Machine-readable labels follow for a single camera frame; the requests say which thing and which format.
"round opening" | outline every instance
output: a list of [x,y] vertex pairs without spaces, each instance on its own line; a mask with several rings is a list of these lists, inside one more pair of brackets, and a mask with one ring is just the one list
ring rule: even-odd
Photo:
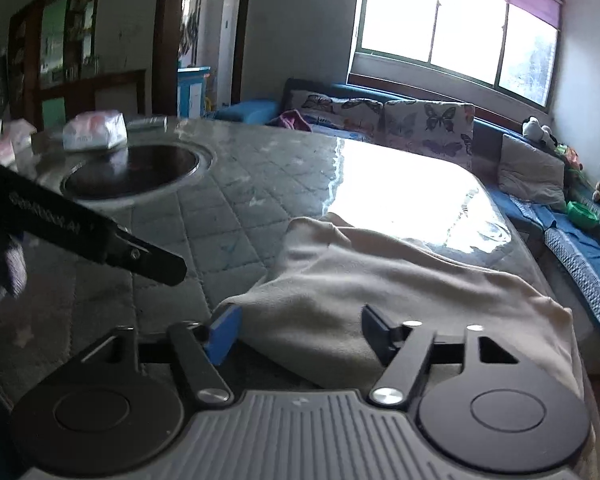
[[104,153],[66,177],[62,193],[74,200],[109,200],[146,193],[193,173],[200,158],[179,146],[130,146]]

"wooden door frame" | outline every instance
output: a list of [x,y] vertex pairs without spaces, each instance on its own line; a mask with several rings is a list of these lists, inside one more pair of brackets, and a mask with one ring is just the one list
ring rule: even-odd
[[[231,101],[240,101],[244,38],[247,28],[249,0],[240,0],[235,32],[234,70]],[[157,0],[155,5],[154,54],[152,66],[152,113],[177,115],[178,47],[182,0]]]

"white towel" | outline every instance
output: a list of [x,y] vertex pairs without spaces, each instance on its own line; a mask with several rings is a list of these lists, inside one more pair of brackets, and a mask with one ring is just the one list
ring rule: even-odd
[[[243,308],[240,338],[251,347],[324,388],[368,392],[382,373],[360,327],[362,307],[371,304],[396,323],[419,320],[443,335],[482,325],[586,399],[570,310],[512,274],[330,219],[292,220],[268,275],[221,303],[220,311]],[[595,403],[588,405],[599,430]],[[583,478],[600,479],[595,434]]]

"butterfly cushion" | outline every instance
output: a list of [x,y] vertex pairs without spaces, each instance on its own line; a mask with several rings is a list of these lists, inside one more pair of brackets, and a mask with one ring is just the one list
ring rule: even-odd
[[474,116],[475,107],[470,104],[388,101],[384,104],[385,143],[471,171]]
[[293,90],[287,109],[298,110],[305,121],[324,128],[353,132],[353,138],[376,142],[380,134],[382,103],[372,99],[337,99],[324,94]]

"doorway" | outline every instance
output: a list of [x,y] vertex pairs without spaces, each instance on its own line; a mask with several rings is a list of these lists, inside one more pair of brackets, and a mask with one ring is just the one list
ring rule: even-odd
[[247,7],[248,0],[158,0],[154,114],[176,114],[179,67],[208,67],[203,109],[212,111],[240,100]]

